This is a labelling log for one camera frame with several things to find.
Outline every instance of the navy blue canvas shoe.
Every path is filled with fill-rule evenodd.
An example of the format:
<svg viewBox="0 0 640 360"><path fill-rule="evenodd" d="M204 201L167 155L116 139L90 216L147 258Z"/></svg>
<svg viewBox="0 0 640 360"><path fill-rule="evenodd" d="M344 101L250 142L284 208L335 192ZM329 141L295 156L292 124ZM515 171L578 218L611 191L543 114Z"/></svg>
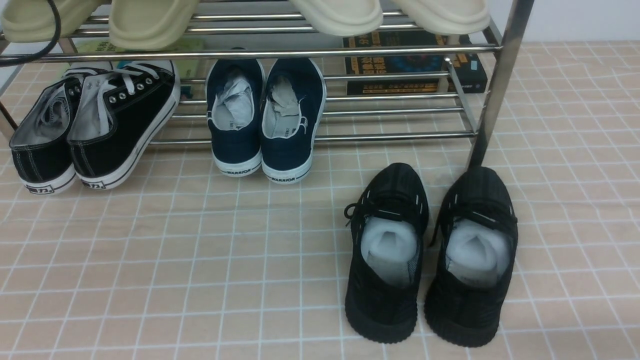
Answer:
<svg viewBox="0 0 640 360"><path fill-rule="evenodd" d="M311 169L326 101L324 77L311 59L279 59L267 78L266 94L262 171L274 183L297 183Z"/></svg>
<svg viewBox="0 0 640 360"><path fill-rule="evenodd" d="M264 68L258 60L218 60L207 76L207 125L213 158L232 177L254 173L260 154L260 100Z"/></svg>

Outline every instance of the black mesh sneaker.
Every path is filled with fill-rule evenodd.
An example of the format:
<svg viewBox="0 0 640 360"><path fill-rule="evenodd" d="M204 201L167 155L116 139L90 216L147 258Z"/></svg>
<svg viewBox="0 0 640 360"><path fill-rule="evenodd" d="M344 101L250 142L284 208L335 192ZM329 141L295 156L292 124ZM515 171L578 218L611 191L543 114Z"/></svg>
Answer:
<svg viewBox="0 0 640 360"><path fill-rule="evenodd" d="M420 177L407 164L391 164L344 214L353 237L347 319L367 339L402 341L413 332L418 316L422 237L429 220Z"/></svg>
<svg viewBox="0 0 640 360"><path fill-rule="evenodd" d="M439 337L464 347L498 330L518 243L518 220L495 171L465 172L444 197L433 235L442 231L438 266L424 312Z"/></svg>

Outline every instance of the black cable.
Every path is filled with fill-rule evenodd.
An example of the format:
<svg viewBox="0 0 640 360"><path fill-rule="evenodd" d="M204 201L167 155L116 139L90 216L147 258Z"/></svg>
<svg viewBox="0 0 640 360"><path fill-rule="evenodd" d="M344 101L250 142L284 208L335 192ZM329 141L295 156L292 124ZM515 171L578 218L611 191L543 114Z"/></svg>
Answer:
<svg viewBox="0 0 640 360"><path fill-rule="evenodd" d="M40 50L35 54L24 55L15 59L0 60L0 67L16 66L16 65L22 65L22 64L30 63L32 61L36 61L42 58L43 56L45 56L46 54L49 54L51 50L53 50L53 48L56 47L56 44L60 40L60 33L62 32L62 20L60 19L60 12L58 11L58 7L53 2L53 0L47 0L47 2L49 3L49 6L51 7L51 11L53 12L53 22L56 27L56 29L53 32L53 38L51 39L51 41L47 44L47 46L44 47L44 49Z"/></svg>

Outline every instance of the black rubber sole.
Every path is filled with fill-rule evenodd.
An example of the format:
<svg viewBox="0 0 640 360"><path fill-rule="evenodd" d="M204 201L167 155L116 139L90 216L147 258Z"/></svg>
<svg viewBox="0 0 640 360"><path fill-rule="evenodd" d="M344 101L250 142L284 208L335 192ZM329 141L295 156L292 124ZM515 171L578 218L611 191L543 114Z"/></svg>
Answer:
<svg viewBox="0 0 640 360"><path fill-rule="evenodd" d="M384 344L406 340L413 333L418 321L418 305L416 304L415 316L407 322L396 325L383 325L374 322L358 309L355 299L349 294L348 289L344 301L344 312L353 330L371 341Z"/></svg>
<svg viewBox="0 0 640 360"><path fill-rule="evenodd" d="M486 329L469 329L438 315L437 307L429 306L429 295L424 303L424 316L433 332L454 345L461 347L481 347L493 340L498 325Z"/></svg>

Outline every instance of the sneaker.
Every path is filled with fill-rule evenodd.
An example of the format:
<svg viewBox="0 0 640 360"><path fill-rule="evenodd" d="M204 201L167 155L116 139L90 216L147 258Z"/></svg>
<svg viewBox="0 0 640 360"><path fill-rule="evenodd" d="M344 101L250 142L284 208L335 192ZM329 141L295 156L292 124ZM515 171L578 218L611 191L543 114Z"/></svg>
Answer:
<svg viewBox="0 0 640 360"><path fill-rule="evenodd" d="M402 341L418 319L422 237L429 221L422 181L411 166L391 164L344 215L350 219L353 237L344 301L347 320L367 339Z"/></svg>
<svg viewBox="0 0 640 360"><path fill-rule="evenodd" d="M207 76L213 159L227 176L247 176L260 168L263 88L264 68L255 59L218 60Z"/></svg>
<svg viewBox="0 0 640 360"><path fill-rule="evenodd" d="M322 72L311 59L279 59L267 78L266 94L262 171L277 184L300 182L311 170L324 111Z"/></svg>
<svg viewBox="0 0 640 360"><path fill-rule="evenodd" d="M47 87L9 141L20 180L36 195L60 193L76 178L65 138L80 104L87 76L111 70L108 62L76 63Z"/></svg>
<svg viewBox="0 0 640 360"><path fill-rule="evenodd" d="M480 347L495 336L507 295L518 219L509 192L493 170L465 172L444 197L434 239L442 231L438 267L424 312L439 337Z"/></svg>
<svg viewBox="0 0 640 360"><path fill-rule="evenodd" d="M67 136L76 173L91 189L122 184L180 101L172 61L134 61L85 79Z"/></svg>

